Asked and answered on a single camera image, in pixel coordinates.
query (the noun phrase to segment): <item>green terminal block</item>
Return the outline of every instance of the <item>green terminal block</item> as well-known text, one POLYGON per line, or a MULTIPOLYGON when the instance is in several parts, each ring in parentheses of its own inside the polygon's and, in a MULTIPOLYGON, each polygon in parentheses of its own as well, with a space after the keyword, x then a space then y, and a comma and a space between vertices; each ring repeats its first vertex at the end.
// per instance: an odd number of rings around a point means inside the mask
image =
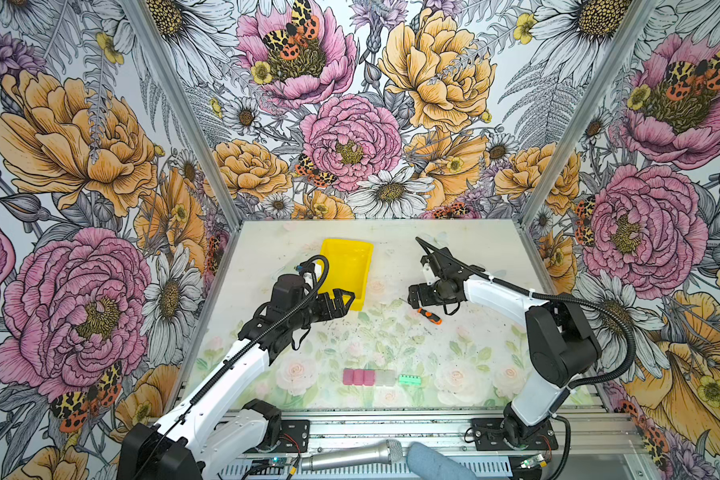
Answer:
POLYGON ((400 375, 398 379, 400 385, 416 385, 421 386, 422 378, 416 375, 400 375))

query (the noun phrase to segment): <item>microphone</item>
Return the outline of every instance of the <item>microphone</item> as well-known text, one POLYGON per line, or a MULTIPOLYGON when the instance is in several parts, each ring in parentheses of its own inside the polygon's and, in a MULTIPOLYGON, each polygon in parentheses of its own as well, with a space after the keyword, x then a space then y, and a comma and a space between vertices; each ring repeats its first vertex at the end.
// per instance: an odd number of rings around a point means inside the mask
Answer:
POLYGON ((302 470, 327 470, 369 463, 391 465, 403 460, 403 446, 397 440, 387 440, 378 445, 347 448, 337 452, 319 453, 302 460, 302 470))

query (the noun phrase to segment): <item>yellow tray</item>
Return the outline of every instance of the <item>yellow tray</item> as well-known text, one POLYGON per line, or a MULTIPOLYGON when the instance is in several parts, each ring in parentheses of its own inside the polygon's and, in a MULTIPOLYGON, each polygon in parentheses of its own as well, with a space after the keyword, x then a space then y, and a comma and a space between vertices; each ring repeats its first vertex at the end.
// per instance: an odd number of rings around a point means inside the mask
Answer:
POLYGON ((365 284, 368 282, 368 271, 371 269, 373 244, 326 238, 322 243, 320 254, 328 259, 330 267, 328 278, 320 287, 319 293, 332 294, 335 288, 354 292, 355 301, 349 309, 355 312, 362 310, 365 302, 365 284))

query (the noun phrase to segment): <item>floral tablecloth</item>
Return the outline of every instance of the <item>floral tablecloth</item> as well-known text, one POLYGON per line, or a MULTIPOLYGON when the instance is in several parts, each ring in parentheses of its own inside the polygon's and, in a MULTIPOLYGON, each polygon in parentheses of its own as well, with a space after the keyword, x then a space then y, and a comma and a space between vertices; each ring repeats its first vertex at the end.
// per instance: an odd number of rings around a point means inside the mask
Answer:
MULTIPOLYGON (((298 351, 286 349, 240 396, 286 410, 319 408, 461 408, 502 406, 522 389, 530 369, 524 327, 489 308, 464 303, 437 326, 404 297, 423 282, 421 236, 470 264, 541 291, 510 220, 363 220, 247 222, 201 339, 190 392, 221 361, 237 332, 269 299, 281 274, 320 251, 325 238, 374 244, 362 312, 315 324, 298 351), (421 386, 345 386, 344 369, 395 370, 421 386)), ((591 404, 586 391, 568 402, 591 404)))

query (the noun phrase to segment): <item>floral wallpaper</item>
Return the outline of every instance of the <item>floral wallpaper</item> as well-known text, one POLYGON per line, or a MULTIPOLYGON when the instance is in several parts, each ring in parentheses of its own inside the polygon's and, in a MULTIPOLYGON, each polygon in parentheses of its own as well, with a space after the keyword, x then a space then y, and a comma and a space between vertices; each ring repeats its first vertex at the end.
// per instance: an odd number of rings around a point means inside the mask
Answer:
POLYGON ((519 215, 629 4, 147 2, 247 219, 519 215))
POLYGON ((0 478, 114 478, 230 237, 118 12, 0 0, 0 478))
MULTIPOLYGON (((553 190, 529 233, 558 292, 602 302, 634 327, 637 361, 606 392, 632 416, 662 477, 712 480, 720 478, 720 0, 661 2, 648 28, 658 25, 662 34, 645 34, 591 112, 576 161, 558 178, 576 185, 571 203, 561 206, 553 190)), ((585 313, 603 347, 596 367, 612 370, 624 338, 585 313)))

